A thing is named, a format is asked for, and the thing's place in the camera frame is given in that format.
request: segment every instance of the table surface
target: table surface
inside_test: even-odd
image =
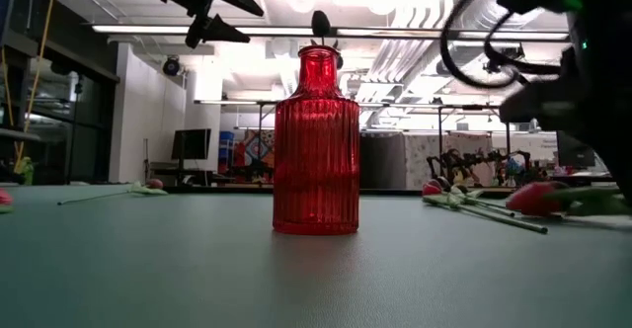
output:
[[[360,230],[272,232],[272,196],[15,188],[0,327],[630,327],[632,232],[548,235],[365,197]]]

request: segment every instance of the bottle mouth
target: bottle mouth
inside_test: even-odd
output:
[[[338,57],[340,55],[337,50],[326,45],[309,45],[298,51],[298,57],[314,56],[314,57]]]

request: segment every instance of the ribbed glass bottle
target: ribbed glass bottle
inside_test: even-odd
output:
[[[273,227],[289,234],[357,231],[359,106],[337,84],[338,52],[307,46],[294,94],[276,106]]]

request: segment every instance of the red glass vase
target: red glass vase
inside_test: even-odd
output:
[[[307,46],[294,94],[276,106],[273,227],[288,234],[357,231],[359,106],[337,84],[338,52]]]

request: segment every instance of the bottle neck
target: bottle neck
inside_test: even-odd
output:
[[[300,75],[296,93],[342,96],[337,83],[338,53],[328,46],[307,46],[299,52]]]

